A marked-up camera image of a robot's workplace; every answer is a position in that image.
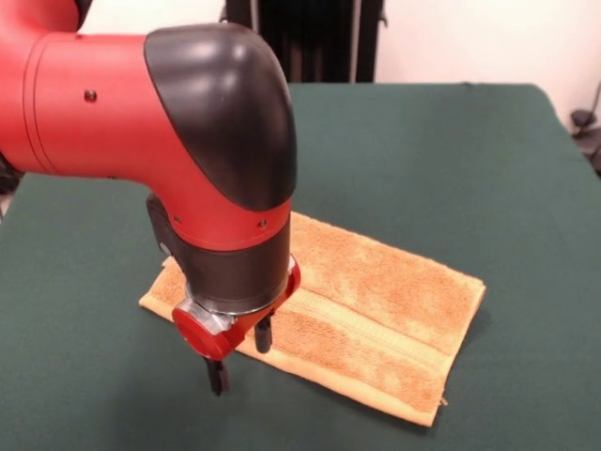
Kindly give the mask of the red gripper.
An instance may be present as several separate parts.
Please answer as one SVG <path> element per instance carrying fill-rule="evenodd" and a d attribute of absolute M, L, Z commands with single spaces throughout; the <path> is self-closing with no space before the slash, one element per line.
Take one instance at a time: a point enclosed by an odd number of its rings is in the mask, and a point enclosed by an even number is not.
<path fill-rule="evenodd" d="M 187 297 L 172 312 L 172 319 L 187 343 L 204 358 L 211 392 L 219 397 L 230 390 L 223 359 L 251 334 L 256 351 L 266 354 L 272 345 L 271 318 L 294 294 L 301 283 L 301 270 L 291 256 L 286 286 L 281 296 L 267 307 L 245 315 L 212 313 Z"/>

